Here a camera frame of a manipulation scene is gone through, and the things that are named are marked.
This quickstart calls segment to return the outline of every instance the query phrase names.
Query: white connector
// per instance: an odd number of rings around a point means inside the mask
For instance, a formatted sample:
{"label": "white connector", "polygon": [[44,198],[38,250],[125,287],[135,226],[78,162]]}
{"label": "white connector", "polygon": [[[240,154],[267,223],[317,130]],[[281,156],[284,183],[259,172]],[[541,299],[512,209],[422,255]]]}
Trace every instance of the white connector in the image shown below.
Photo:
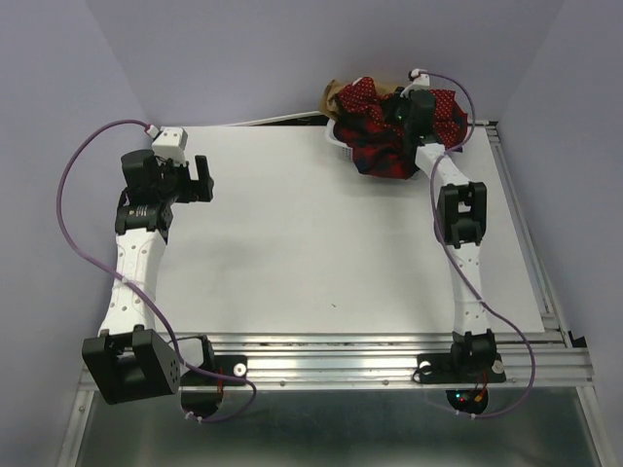
{"label": "white connector", "polygon": [[156,139],[160,134],[160,130],[157,126],[149,125],[149,128],[145,129],[145,132],[149,135],[150,138]]}
{"label": "white connector", "polygon": [[415,68],[409,72],[409,78],[413,81],[400,92],[400,97],[407,97],[411,90],[426,90],[430,88],[430,77],[425,74],[425,70]]}
{"label": "white connector", "polygon": [[159,158],[173,160],[180,165],[186,164],[186,140],[188,134],[184,128],[166,126],[161,128],[160,134],[152,143],[152,150]]}

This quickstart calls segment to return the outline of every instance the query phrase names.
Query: purple cable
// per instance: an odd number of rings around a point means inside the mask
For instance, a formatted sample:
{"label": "purple cable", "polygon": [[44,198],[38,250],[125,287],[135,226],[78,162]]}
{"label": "purple cable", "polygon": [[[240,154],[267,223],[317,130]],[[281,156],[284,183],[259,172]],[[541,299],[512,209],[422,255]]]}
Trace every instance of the purple cable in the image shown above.
{"label": "purple cable", "polygon": [[[469,133],[467,134],[467,136],[465,137],[462,143],[457,144],[457,146],[453,146],[450,149],[447,149],[444,152],[444,156],[437,159],[434,166],[432,166],[432,170],[430,172],[430,205],[432,207],[432,216],[434,220],[433,224],[434,224],[434,229],[435,229],[435,235],[437,238],[443,238],[443,235],[441,235],[441,227],[440,227],[441,222],[439,221],[437,209],[435,209],[435,189],[434,189],[435,173],[437,172],[437,167],[439,166],[439,162],[441,162],[441,160],[445,156],[448,156],[448,153],[452,151],[456,151],[457,149],[463,147],[465,143],[467,143],[467,141],[469,141],[472,134],[474,133],[474,130],[476,129],[476,113],[474,111],[474,102],[471,99],[471,95],[469,95],[469,92],[467,92],[467,90],[463,87],[461,83],[445,75],[431,73],[429,71],[423,71],[423,70],[422,70],[422,73],[426,73],[430,76],[448,80],[454,83],[455,85],[457,85],[460,88],[460,90],[463,91],[463,93],[465,94],[465,97],[467,97],[467,100],[469,101],[469,106],[471,108],[472,123],[471,123],[471,128],[469,130]],[[530,344],[530,341],[528,340],[528,337],[526,337],[526,335],[513,322],[511,322],[508,318],[499,314],[497,311],[491,308],[489,304],[487,304],[487,302],[485,302],[485,300],[483,299],[482,295],[480,295],[476,287],[474,287],[474,285],[469,281],[465,273],[460,269],[457,261],[455,260],[455,258],[453,258],[452,253],[450,252],[450,247],[442,241],[440,241],[440,243],[441,243],[441,246],[443,246],[444,253],[446,253],[446,256],[448,257],[448,260],[450,260],[450,263],[452,264],[453,268],[457,270],[458,275],[460,276],[462,281],[465,283],[467,288],[471,291],[471,293],[474,294],[474,297],[476,298],[476,300],[478,300],[480,304],[483,306],[483,308],[486,309],[492,316],[496,317],[500,321],[503,321],[508,326],[510,326],[513,329],[513,331],[515,331],[517,335],[521,338],[521,340],[526,345],[526,348],[528,349],[528,354],[530,355],[530,361],[531,361],[531,373],[530,373],[530,380],[528,381],[528,386],[526,387],[524,394],[522,394],[522,396],[517,401],[515,401],[513,404],[508,406],[506,409],[502,409],[501,411],[493,412],[493,413],[484,413],[480,415],[475,415],[473,417],[474,418],[495,418],[497,416],[505,415],[509,412],[514,411],[519,406],[521,406],[524,403],[524,401],[526,401],[526,399],[528,398],[532,390],[532,387],[534,386],[534,378],[536,376],[536,358],[534,357],[534,351],[532,350],[532,346]]]}
{"label": "purple cable", "polygon": [[152,309],[152,311],[154,311],[154,314],[158,317],[158,319],[165,326],[166,331],[168,332],[168,335],[171,338],[171,342],[173,343],[173,348],[175,349],[175,353],[177,354],[177,358],[179,359],[179,361],[180,361],[180,363],[182,365],[184,365],[189,370],[191,370],[191,371],[193,371],[193,372],[195,372],[195,373],[197,373],[199,375],[202,375],[204,377],[213,377],[213,378],[221,379],[221,380],[225,380],[225,381],[243,382],[243,383],[248,384],[249,386],[251,386],[251,389],[253,390],[253,393],[251,394],[251,397],[249,398],[249,400],[240,409],[238,409],[237,411],[235,411],[233,413],[230,413],[228,415],[221,416],[221,417],[215,417],[215,418],[213,418],[213,417],[211,417],[211,418],[200,418],[200,417],[196,417],[193,413],[187,413],[187,415],[189,415],[190,417],[192,417],[193,419],[195,419],[196,421],[199,421],[201,423],[216,423],[216,422],[220,422],[220,421],[230,420],[230,419],[234,418],[235,416],[237,416],[237,415],[243,413],[244,411],[246,411],[249,408],[249,406],[251,404],[253,404],[253,402],[255,401],[255,397],[257,396],[257,387],[255,386],[255,384],[252,381],[249,381],[248,379],[246,379],[244,377],[229,377],[229,376],[226,376],[226,375],[219,375],[217,373],[208,372],[208,371],[203,370],[201,368],[197,368],[197,367],[191,365],[190,363],[187,363],[184,360],[184,358],[182,357],[182,354],[179,351],[179,343],[177,342],[177,337],[175,336],[175,333],[173,332],[173,328],[171,327],[171,325],[168,322],[168,320],[165,318],[165,315],[156,306],[154,301],[151,300],[147,296],[147,294],[145,294],[142,290],[140,290],[140,288],[136,284],[134,284],[133,282],[127,280],[122,274],[119,274],[113,268],[107,266],[106,264],[102,263],[101,261],[99,261],[96,258],[94,258],[93,256],[91,256],[89,253],[83,251],[76,244],[74,239],[69,234],[69,231],[67,230],[67,227],[65,226],[65,221],[64,221],[64,219],[62,217],[62,193],[63,193],[63,190],[65,188],[65,182],[67,181],[67,176],[69,175],[69,171],[71,170],[71,167],[76,162],[76,160],[81,155],[81,153],[85,150],[85,148],[87,146],[89,146],[89,144],[91,144],[91,142],[99,134],[103,133],[105,130],[107,130],[109,128],[112,128],[113,126],[120,126],[120,125],[139,125],[139,126],[142,126],[145,130],[147,130],[150,127],[150,125],[145,124],[144,122],[141,122],[139,120],[118,120],[116,122],[111,122],[110,124],[104,125],[101,128],[97,129],[96,131],[94,131],[91,134],[91,136],[89,136],[80,145],[80,147],[76,150],[76,152],[73,154],[73,156],[71,157],[71,159],[69,160],[69,162],[65,166],[65,169],[62,171],[62,175],[60,176],[60,181],[58,182],[58,190],[56,191],[56,219],[58,220],[58,226],[60,227],[60,231],[62,232],[62,236],[65,237],[65,240],[67,241],[67,243],[69,243],[69,246],[71,247],[71,249],[74,250],[76,252],[76,254],[78,254],[78,256],[80,256],[84,260],[88,261],[89,263],[91,263],[95,267],[103,270],[107,274],[112,275],[117,280],[121,281],[122,283],[126,284],[132,292],[134,292],[138,297],[140,297],[140,299],[143,302],[145,302],[147,304],[147,306]]}

